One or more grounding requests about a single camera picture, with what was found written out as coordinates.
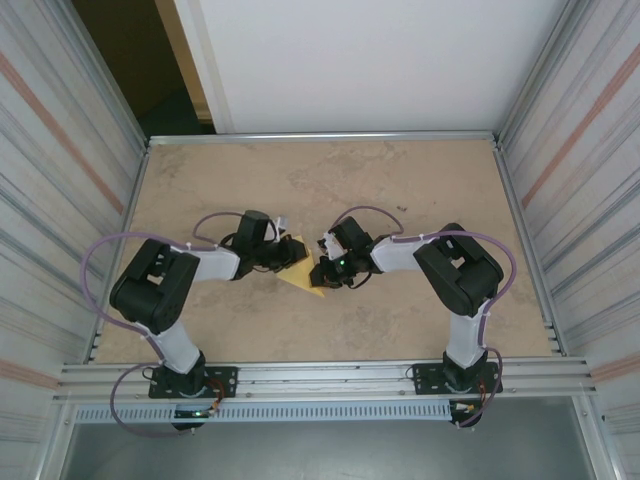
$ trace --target orange stripe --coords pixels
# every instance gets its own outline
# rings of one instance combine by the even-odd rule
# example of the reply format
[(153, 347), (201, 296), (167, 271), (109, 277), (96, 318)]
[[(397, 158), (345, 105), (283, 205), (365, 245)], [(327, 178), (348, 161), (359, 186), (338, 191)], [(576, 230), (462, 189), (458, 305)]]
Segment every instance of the orange stripe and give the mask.
[(594, 382), (604, 382), (634, 372), (640, 372), (640, 353), (594, 368), (591, 377)]
[(49, 129), (51, 134), (58, 142), (69, 152), (71, 157), (80, 165), (80, 168), (87, 174), (91, 181), (98, 187), (98, 190), (107, 198), (109, 203), (116, 209), (118, 213), (124, 211), (124, 206), (118, 200), (118, 197), (109, 189), (107, 184), (100, 178), (98, 173), (91, 167), (82, 152), (71, 141), (67, 133), (62, 129), (60, 124), (46, 109), (42, 102), (35, 96), (31, 88), (27, 85), (18, 71), (13, 68), (7, 57), (0, 52), (0, 69), (5, 78), (13, 85), (13, 88), (22, 96), (25, 102), (31, 107), (34, 113), (40, 118), (40, 121)]
[(616, 93), (618, 93), (618, 91), (626, 83), (626, 81), (629, 79), (629, 77), (639, 64), (640, 44), (638, 44), (631, 55), (629, 55), (629, 58), (624, 61), (622, 66), (618, 69), (616, 74), (609, 81), (596, 102), (593, 104), (587, 115), (582, 119), (582, 121), (578, 124), (571, 135), (569, 135), (569, 138), (567, 138), (562, 147), (560, 147), (558, 153), (555, 154), (549, 165), (547, 165), (546, 168), (542, 171), (542, 174), (540, 175), (538, 180), (536, 180), (536, 183), (533, 184), (531, 190), (529, 190), (529, 192), (524, 196), (524, 198), (522, 199), (522, 205), (524, 206), (524, 208), (527, 208), (529, 206), (535, 194), (538, 192), (538, 190), (540, 190), (540, 187), (542, 187), (544, 182), (547, 181), (553, 171), (558, 167), (560, 162), (564, 160), (567, 154), (578, 142), (578, 140), (580, 140), (585, 130), (589, 127), (589, 125), (591, 125), (593, 120), (609, 104)]
[(50, 375), (31, 368), (23, 367), (17, 363), (0, 360), (0, 377), (16, 382), (28, 383), (36, 387), (48, 388), (56, 390), (58, 388), (58, 379)]

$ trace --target gray floor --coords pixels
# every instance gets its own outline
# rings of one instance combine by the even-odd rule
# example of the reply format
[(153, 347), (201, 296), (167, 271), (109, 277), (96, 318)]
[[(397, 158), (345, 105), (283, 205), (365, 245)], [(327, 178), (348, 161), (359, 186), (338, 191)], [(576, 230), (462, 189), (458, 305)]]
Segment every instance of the gray floor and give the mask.
[(259, 423), (152, 440), (82, 425), (63, 478), (591, 479), (577, 428), (568, 399), (496, 401), (473, 432), (445, 422)]

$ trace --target ventilated metal strip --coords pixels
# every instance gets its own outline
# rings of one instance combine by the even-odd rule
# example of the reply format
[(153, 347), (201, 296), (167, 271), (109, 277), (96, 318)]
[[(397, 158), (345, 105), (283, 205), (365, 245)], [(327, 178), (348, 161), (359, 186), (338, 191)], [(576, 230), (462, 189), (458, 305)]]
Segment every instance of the ventilated metal strip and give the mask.
[[(177, 405), (133, 404), (116, 408), (125, 423), (181, 423)], [(181, 411), (198, 410), (206, 405), (181, 405)], [(451, 420), (448, 400), (360, 401), (360, 402), (269, 402), (227, 403), (218, 412), (203, 418), (207, 422), (313, 422), (348, 420)], [(108, 405), (80, 407), (78, 424), (113, 423)]]

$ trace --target white wall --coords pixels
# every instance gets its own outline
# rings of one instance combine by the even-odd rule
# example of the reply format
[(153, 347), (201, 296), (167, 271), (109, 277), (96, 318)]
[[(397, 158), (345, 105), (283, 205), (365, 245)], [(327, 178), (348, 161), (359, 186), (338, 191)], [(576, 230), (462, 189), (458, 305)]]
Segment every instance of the white wall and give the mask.
[(564, 0), (176, 0), (221, 133), (495, 129)]

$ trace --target aluminum frame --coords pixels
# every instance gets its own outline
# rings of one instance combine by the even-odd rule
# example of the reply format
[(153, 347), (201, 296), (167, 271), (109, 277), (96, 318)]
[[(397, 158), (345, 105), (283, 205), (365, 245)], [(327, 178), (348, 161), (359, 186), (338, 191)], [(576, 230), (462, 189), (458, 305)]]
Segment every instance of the aluminum frame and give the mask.
[[(555, 312), (548, 289), (541, 274), (535, 251), (515, 197), (513, 186), (504, 162), (503, 153), (498, 148), (493, 134), (476, 132), (354, 132), (320, 134), (267, 134), (267, 135), (218, 135), (195, 137), (152, 137), (150, 148), (155, 145), (171, 144), (218, 144), (218, 143), (266, 143), (266, 142), (336, 142), (336, 141), (433, 141), (433, 140), (487, 140), (491, 143), (500, 172), (503, 187), (511, 212), (520, 235), (525, 257), (534, 281), (545, 319), (548, 337), (557, 355), (563, 347), (561, 332), (554, 327)], [(135, 190), (124, 219), (128, 228), (135, 210), (135, 204), (144, 178), (149, 151), (143, 159)], [(122, 254), (119, 246), (114, 258), (115, 275)], [(101, 325), (94, 341), (94, 350), (99, 343)], [(414, 363), (435, 363), (439, 360), (402, 360), (382, 362), (320, 362), (320, 363), (250, 363), (236, 364), (239, 367), (238, 396), (228, 399), (234, 404), (257, 404), (278, 402), (322, 402), (322, 401), (392, 401), (403, 402), (425, 399), (449, 399), (450, 395), (418, 397), (413, 383), (406, 378), (407, 368)], [(589, 368), (578, 357), (536, 357), (505, 358), (504, 387), (501, 397), (557, 397), (569, 396), (576, 406), (576, 415), (582, 427), (589, 455), (598, 479), (619, 478), (611, 476), (619, 472), (615, 467), (610, 442), (596, 418), (594, 396), (595, 386)], [(51, 440), (43, 454), (38, 478), (58, 478), (68, 451), (73, 427), (79, 409), (87, 405), (106, 405), (113, 383), (123, 369), (131, 365), (67, 365), (63, 369), (60, 388), (56, 392), (52, 406), (49, 431)], [(144, 409), (149, 404), (196, 404), (202, 400), (150, 400), (147, 397), (148, 381), (141, 372), (131, 374), (122, 383), (116, 396), (118, 405)], [(455, 398), (467, 398), (455, 395)]]

